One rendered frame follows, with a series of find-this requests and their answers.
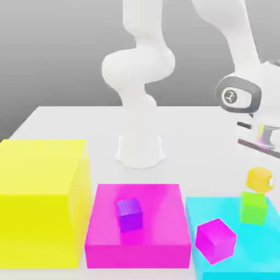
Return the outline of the small purple cube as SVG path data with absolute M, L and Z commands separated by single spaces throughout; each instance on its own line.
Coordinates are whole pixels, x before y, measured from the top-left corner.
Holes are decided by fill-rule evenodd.
M 116 210 L 121 232 L 128 232 L 142 228 L 143 212 L 137 198 L 117 201 Z

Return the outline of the large yellow box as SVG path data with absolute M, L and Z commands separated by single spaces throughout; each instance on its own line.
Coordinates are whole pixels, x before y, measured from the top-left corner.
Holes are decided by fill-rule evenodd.
M 0 269 L 76 269 L 92 203 L 85 140 L 0 142 Z

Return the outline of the small orange cube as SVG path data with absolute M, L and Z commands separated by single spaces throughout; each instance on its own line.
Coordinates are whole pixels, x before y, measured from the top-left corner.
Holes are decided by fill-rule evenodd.
M 265 194 L 273 189 L 273 185 L 270 185 L 271 178 L 270 170 L 259 166 L 254 167 L 248 172 L 246 185 L 260 194 Z

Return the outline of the small green cube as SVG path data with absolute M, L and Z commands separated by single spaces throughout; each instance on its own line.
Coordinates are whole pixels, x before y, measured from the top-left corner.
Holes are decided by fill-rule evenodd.
M 267 215 L 267 202 L 264 194 L 241 192 L 239 209 L 242 223 L 264 225 Z

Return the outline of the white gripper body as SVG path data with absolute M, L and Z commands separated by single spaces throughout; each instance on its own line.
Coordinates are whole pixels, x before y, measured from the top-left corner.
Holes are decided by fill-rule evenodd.
M 280 167 L 280 152 L 261 148 L 246 139 L 237 139 L 237 155 L 247 166 Z

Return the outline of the large cyan box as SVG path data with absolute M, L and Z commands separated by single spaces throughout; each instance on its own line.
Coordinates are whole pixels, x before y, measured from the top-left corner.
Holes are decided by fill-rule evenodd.
M 267 200 L 264 225 L 242 223 L 239 197 L 187 197 L 185 211 L 191 240 L 197 226 L 221 219 L 234 233 L 234 255 L 211 265 L 192 247 L 196 280 L 280 280 L 280 215 Z

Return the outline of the large magenta box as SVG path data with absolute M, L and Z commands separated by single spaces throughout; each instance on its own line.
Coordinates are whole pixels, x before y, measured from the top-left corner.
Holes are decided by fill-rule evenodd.
M 141 229 L 121 232 L 116 202 L 137 198 Z M 85 241 L 90 269 L 189 268 L 191 240 L 178 184 L 99 184 Z

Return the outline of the small magenta cube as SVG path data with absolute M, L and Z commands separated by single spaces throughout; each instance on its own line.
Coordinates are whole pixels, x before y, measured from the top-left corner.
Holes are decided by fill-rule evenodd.
M 220 218 L 197 226 L 195 247 L 214 265 L 232 257 L 237 242 L 237 234 Z

